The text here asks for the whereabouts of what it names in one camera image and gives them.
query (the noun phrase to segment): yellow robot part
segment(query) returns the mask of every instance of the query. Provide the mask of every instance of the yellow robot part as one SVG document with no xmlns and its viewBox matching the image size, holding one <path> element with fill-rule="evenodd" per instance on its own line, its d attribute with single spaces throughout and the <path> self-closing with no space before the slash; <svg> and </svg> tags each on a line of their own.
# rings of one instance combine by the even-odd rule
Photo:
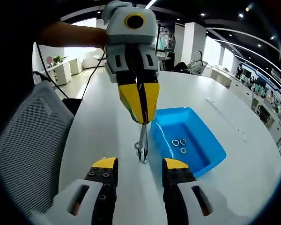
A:
<svg viewBox="0 0 281 225">
<path fill-rule="evenodd" d="M 165 158 L 164 160 L 167 164 L 168 170 L 188 168 L 187 164 L 185 164 L 179 160 L 175 160 L 175 159 L 171 159 L 171 158 Z"/>
<path fill-rule="evenodd" d="M 121 102 L 126 106 L 127 102 L 132 109 L 133 113 L 137 117 L 138 123 L 142 124 L 144 123 L 144 119 L 142 116 L 142 108 L 141 108 L 141 101 L 139 92 L 137 90 L 136 84 L 125 84 L 125 85 L 119 85 L 118 91 L 120 94 Z"/>
<path fill-rule="evenodd" d="M 148 121 L 152 121 L 156 114 L 156 104 L 159 94 L 159 83 L 144 83 L 147 108 L 148 108 Z"/>
<path fill-rule="evenodd" d="M 111 157 L 111 158 L 103 158 L 99 161 L 96 161 L 92 167 L 98 167 L 98 168 L 107 168 L 107 169 L 113 169 L 114 162 L 117 158 Z"/>
</svg>

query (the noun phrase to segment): robotic arm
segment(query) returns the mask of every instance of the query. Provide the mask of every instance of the robotic arm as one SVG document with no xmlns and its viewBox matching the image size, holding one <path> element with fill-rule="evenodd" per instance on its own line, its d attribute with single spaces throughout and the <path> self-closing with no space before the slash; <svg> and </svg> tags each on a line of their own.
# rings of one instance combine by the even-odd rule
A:
<svg viewBox="0 0 281 225">
<path fill-rule="evenodd" d="M 159 94 L 159 65 L 152 44 L 157 31 L 155 14 L 133 8 L 129 2 L 112 1 L 103 12 L 103 20 L 109 23 L 105 67 L 111 82 L 118 84 L 120 100 L 132 119 L 142 124 L 136 149 L 139 161 L 146 163 L 147 124 L 155 117 Z"/>
<path fill-rule="evenodd" d="M 155 15 L 147 9 L 133 8 L 128 2 L 112 1 L 103 19 L 109 23 L 105 66 L 111 82 L 118 84 L 120 99 L 132 119 L 142 124 L 137 154 L 145 162 L 146 125 L 155 117 L 159 93 L 159 66 L 152 45 L 157 30 Z M 246 218 L 233 214 L 218 191 L 195 180 L 188 165 L 163 159 L 162 176 L 168 225 L 245 224 Z M 84 180 L 74 181 L 56 195 L 47 212 L 32 212 L 30 219 L 36 225 L 111 225 L 117 185 L 118 160 L 101 159 Z"/>
</svg>

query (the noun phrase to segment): mesh chair back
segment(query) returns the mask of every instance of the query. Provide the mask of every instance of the mesh chair back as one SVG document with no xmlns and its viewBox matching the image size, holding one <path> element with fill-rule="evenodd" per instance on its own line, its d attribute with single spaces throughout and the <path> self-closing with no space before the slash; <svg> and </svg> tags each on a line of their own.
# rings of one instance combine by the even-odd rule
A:
<svg viewBox="0 0 281 225">
<path fill-rule="evenodd" d="M 0 177 L 26 216 L 45 212 L 58 193 L 59 169 L 74 116 L 43 81 L 0 136 Z"/>
</svg>

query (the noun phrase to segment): person's arm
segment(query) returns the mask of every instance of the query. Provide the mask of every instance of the person's arm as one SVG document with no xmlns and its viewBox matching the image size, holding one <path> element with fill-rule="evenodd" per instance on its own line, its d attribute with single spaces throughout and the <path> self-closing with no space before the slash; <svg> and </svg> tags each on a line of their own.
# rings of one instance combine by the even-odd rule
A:
<svg viewBox="0 0 281 225">
<path fill-rule="evenodd" d="M 54 22 L 42 29 L 37 37 L 41 45 L 52 47 L 97 47 L 107 43 L 106 30 Z"/>
</svg>

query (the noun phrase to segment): metal tweezers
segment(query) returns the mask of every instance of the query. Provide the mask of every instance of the metal tweezers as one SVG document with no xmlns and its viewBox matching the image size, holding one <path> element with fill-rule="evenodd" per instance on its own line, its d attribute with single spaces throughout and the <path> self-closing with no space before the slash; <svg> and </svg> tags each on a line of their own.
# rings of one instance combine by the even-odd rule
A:
<svg viewBox="0 0 281 225">
<path fill-rule="evenodd" d="M 145 163 L 148 155 L 148 134 L 147 134 L 147 125 L 143 124 L 141 126 L 141 131 L 140 131 L 140 141 L 139 141 L 139 146 L 137 148 L 137 155 L 139 157 L 139 161 L 141 162 L 141 154 L 142 154 L 142 147 L 143 143 L 145 141 L 145 149 L 144 149 L 144 157 L 142 159 L 142 163 Z"/>
</svg>

